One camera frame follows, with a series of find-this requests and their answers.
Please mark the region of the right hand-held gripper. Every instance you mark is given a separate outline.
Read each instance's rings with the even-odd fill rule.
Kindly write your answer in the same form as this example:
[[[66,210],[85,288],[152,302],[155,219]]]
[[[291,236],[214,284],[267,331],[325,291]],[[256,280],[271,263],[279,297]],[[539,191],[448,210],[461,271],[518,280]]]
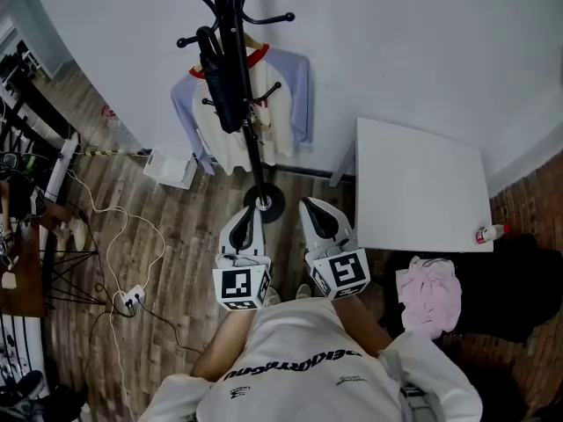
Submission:
[[[338,300],[361,293],[369,283],[365,250],[343,251],[332,256],[327,251],[318,250],[345,244],[354,237],[347,216],[326,201],[312,197],[301,199],[299,216],[309,251],[305,261],[322,295],[329,300]]]

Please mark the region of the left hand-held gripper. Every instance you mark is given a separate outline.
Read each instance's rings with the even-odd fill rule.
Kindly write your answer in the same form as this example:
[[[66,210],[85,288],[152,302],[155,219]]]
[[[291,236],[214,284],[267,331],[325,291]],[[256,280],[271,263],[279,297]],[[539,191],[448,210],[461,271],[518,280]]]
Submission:
[[[213,279],[217,302],[228,311],[264,307],[271,283],[261,212],[244,207],[221,230]]]

